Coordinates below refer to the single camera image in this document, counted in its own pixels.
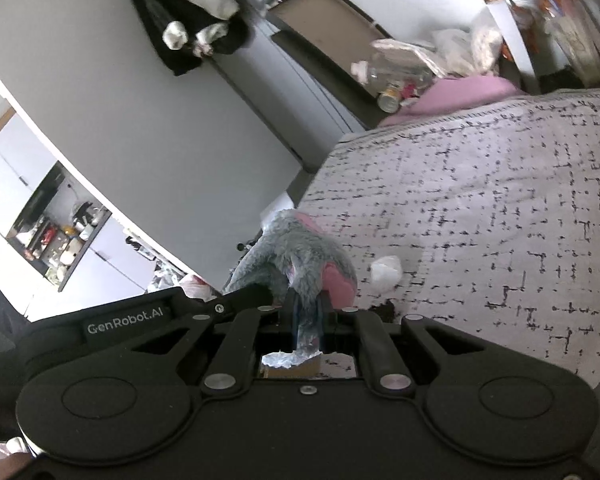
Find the fluffy grey pink plush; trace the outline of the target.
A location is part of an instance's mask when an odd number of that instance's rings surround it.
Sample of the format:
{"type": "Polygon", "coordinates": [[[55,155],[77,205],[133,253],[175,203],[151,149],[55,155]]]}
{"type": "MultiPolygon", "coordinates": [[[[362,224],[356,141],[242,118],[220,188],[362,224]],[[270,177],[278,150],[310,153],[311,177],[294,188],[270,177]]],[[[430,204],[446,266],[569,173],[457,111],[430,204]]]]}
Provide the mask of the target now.
{"type": "Polygon", "coordinates": [[[355,268],[347,253],[301,211],[279,211],[242,257],[223,292],[249,285],[268,288],[276,304],[291,301],[291,333],[296,348],[263,358],[273,368],[299,366],[321,354],[323,301],[335,310],[354,306],[358,293],[355,268]]]}

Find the small black soft object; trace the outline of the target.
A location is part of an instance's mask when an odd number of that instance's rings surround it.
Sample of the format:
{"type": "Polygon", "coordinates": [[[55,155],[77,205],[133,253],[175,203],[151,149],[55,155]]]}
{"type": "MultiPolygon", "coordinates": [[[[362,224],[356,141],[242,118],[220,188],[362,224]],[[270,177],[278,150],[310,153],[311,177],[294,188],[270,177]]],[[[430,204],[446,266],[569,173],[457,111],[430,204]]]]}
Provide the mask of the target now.
{"type": "Polygon", "coordinates": [[[378,315],[381,321],[384,323],[392,324],[398,316],[396,313],[396,306],[391,300],[386,300],[382,304],[374,304],[373,306],[369,307],[368,310],[378,315]]]}

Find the small white soft object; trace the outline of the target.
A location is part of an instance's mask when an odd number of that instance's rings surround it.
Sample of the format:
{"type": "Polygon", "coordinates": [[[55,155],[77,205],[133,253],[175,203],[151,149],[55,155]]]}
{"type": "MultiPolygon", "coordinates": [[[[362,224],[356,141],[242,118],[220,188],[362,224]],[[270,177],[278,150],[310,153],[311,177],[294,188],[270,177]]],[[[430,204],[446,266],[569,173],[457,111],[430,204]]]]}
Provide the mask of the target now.
{"type": "Polygon", "coordinates": [[[370,265],[370,284],[378,292],[388,292],[403,278],[402,263],[397,256],[385,256],[370,265]]]}

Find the grey door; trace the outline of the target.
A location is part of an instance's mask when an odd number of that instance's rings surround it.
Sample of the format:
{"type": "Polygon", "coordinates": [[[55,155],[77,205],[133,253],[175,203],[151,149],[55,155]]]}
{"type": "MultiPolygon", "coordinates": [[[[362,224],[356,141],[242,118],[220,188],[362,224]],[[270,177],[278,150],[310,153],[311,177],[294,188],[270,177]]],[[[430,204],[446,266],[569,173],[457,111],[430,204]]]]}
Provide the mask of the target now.
{"type": "Polygon", "coordinates": [[[248,44],[216,65],[299,159],[317,172],[340,138],[360,123],[310,73],[277,44],[278,28],[265,14],[280,0],[238,0],[251,30],[248,44]]]}

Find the grey patterned bed blanket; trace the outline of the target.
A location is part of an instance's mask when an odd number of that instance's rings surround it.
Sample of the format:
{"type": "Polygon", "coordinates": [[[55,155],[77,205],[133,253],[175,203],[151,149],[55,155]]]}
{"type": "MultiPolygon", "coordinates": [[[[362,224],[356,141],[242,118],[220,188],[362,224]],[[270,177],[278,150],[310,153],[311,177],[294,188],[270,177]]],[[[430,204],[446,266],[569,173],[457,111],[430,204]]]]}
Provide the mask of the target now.
{"type": "Polygon", "coordinates": [[[361,308],[414,312],[600,382],[600,89],[346,136],[301,209],[361,308]],[[400,258],[378,292],[370,265],[400,258]]]}

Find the paper cup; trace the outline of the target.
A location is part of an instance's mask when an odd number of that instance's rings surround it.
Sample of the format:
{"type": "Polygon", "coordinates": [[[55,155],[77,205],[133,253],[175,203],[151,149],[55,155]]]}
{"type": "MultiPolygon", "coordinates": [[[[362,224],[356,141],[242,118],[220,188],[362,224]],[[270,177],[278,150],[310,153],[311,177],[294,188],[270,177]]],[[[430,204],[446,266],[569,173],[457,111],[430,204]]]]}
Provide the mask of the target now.
{"type": "Polygon", "coordinates": [[[379,93],[377,98],[378,107],[387,114],[394,114],[400,110],[403,101],[402,88],[389,86],[379,93]]]}

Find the pink pillow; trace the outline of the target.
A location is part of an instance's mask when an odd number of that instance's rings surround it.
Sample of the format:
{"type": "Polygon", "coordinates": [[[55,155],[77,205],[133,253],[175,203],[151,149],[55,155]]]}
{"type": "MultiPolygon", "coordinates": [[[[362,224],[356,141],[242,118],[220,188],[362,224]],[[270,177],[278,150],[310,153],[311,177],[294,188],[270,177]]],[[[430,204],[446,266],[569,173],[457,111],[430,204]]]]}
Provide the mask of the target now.
{"type": "Polygon", "coordinates": [[[384,119],[379,127],[403,124],[412,117],[443,116],[459,110],[471,110],[515,96],[524,96],[524,92],[500,76],[439,79],[412,104],[384,119]]]}

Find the clear plastic bottle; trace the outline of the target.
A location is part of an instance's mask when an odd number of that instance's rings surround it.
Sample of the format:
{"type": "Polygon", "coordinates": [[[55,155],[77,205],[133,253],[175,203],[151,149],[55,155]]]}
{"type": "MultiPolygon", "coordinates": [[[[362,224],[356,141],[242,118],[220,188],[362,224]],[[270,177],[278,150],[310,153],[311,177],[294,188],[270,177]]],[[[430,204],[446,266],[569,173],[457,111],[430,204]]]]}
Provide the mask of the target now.
{"type": "Polygon", "coordinates": [[[350,65],[350,73],[361,86],[375,94],[390,86],[422,90],[434,81],[434,75],[426,65],[396,64],[380,53],[374,54],[368,60],[353,62],[350,65]]]}

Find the dark folded board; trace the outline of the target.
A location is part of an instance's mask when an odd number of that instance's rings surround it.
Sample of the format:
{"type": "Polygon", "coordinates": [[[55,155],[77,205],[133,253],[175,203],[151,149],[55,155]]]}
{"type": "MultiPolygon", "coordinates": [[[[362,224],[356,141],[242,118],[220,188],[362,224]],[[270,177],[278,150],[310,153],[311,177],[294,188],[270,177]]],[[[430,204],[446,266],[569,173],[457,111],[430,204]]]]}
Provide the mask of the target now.
{"type": "Polygon", "coordinates": [[[368,60],[372,42],[389,33],[350,0],[283,0],[266,12],[272,40],[336,98],[366,130],[387,114],[350,73],[368,60]]]}

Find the black white hanging clothes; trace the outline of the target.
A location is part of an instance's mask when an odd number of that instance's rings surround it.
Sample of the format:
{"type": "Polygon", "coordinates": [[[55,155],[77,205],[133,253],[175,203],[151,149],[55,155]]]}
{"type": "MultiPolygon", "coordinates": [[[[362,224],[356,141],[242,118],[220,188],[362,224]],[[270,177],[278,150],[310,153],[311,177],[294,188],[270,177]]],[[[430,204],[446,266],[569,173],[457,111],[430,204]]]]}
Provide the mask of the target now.
{"type": "Polygon", "coordinates": [[[161,62],[174,76],[231,55],[251,37],[239,0],[131,0],[161,62]]]}

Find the white cluttered desk shelf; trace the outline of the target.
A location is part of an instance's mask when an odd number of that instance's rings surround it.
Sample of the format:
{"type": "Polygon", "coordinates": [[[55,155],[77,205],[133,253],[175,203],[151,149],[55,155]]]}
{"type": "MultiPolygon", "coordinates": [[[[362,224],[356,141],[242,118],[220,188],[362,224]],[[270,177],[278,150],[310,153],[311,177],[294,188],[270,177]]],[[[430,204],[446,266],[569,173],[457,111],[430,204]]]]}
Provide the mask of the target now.
{"type": "Polygon", "coordinates": [[[600,87],[600,0],[483,0],[531,94],[568,70],[585,88],[600,87]]]}

